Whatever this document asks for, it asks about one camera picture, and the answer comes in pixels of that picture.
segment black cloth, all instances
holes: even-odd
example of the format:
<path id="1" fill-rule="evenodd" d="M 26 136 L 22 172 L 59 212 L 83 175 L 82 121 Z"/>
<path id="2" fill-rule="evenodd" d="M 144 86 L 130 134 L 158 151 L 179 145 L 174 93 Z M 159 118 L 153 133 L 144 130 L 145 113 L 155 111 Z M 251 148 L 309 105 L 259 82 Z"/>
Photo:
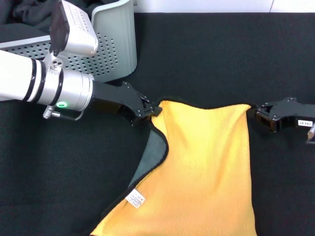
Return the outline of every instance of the black cloth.
<path id="1" fill-rule="evenodd" d="M 58 0 L 0 0 L 0 25 L 22 23 L 49 33 L 51 13 Z M 91 17 L 92 11 L 104 4 L 118 0 L 67 0 L 86 11 Z"/>
<path id="2" fill-rule="evenodd" d="M 314 14 L 135 14 L 135 26 L 138 66 L 125 79 L 151 100 L 315 102 Z M 93 112 L 43 120 L 43 109 L 0 103 L 0 234 L 86 236 L 128 186 L 149 128 Z M 269 133 L 249 118 L 249 134 L 258 236 L 315 235 L 305 130 Z"/>

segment towel tag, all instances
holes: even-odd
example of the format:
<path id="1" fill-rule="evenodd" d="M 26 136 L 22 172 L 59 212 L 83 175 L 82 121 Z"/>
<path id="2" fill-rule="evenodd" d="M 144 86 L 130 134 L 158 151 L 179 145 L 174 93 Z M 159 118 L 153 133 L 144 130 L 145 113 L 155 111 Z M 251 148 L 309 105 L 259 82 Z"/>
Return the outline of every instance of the towel tag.
<path id="1" fill-rule="evenodd" d="M 137 190 L 133 189 L 126 197 L 126 200 L 135 208 L 139 208 L 146 199 Z"/>

